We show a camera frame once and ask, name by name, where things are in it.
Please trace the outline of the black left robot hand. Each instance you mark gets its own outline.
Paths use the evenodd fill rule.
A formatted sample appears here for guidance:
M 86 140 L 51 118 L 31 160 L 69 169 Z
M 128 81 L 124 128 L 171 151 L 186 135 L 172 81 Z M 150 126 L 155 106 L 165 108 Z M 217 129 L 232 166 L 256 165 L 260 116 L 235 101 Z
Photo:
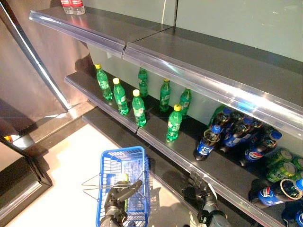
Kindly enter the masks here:
M 124 180 L 118 181 L 110 189 L 105 201 L 105 216 L 100 222 L 101 227 L 122 227 L 127 220 L 125 201 L 133 196 L 142 186 L 143 182 L 137 180 L 134 184 Z

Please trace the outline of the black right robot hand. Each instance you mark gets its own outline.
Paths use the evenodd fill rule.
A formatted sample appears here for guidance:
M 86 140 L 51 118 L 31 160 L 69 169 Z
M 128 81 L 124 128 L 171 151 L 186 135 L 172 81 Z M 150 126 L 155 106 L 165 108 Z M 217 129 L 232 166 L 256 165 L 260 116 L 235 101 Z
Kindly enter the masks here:
M 182 190 L 185 198 L 196 201 L 205 201 L 207 197 L 217 199 L 216 194 L 209 184 L 197 173 L 191 173 L 188 178 L 188 185 Z

